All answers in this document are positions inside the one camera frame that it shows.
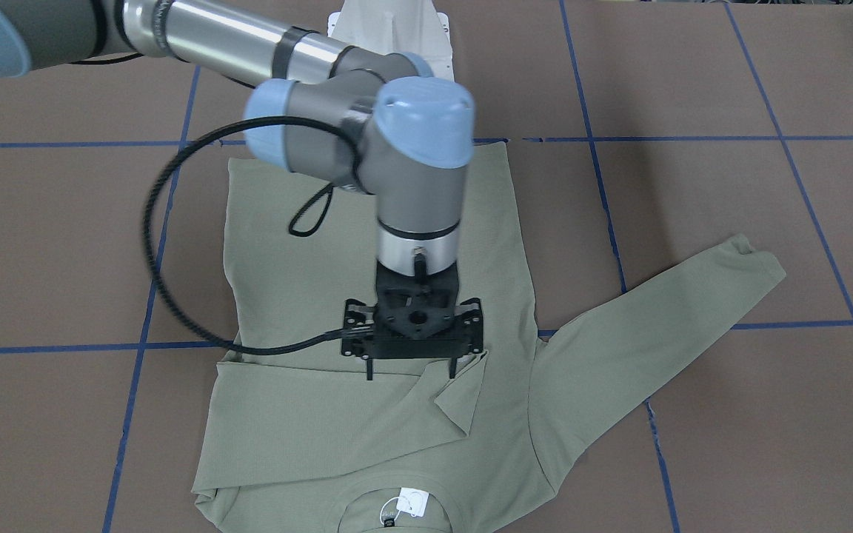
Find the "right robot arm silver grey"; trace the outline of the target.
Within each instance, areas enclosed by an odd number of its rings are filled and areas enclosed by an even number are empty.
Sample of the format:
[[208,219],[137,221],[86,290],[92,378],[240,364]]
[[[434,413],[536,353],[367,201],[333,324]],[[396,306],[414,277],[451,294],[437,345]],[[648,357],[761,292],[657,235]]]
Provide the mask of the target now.
[[[365,361],[461,361],[484,348],[478,299],[458,303],[457,268],[475,104],[420,56],[363,50],[220,1],[0,1],[0,78],[62,64],[176,58],[252,89],[241,121],[190,142],[157,175],[141,222],[149,273],[170,314],[238,354],[282,355],[326,341]],[[190,156],[244,134],[251,154],[376,199],[376,302],[349,299],[342,327],[287,346],[221,338],[179,307],[151,236],[159,196]]]

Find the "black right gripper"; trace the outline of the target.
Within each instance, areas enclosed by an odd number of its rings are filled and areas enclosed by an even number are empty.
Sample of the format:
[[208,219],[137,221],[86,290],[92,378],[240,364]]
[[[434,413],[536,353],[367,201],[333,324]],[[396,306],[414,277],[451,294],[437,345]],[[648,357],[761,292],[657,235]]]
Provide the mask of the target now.
[[[459,296],[457,263],[419,280],[377,264],[375,322],[390,332],[423,340],[446,331],[452,324]],[[448,361],[448,378],[456,378],[459,358]],[[366,381],[375,378],[375,360],[365,357]]]

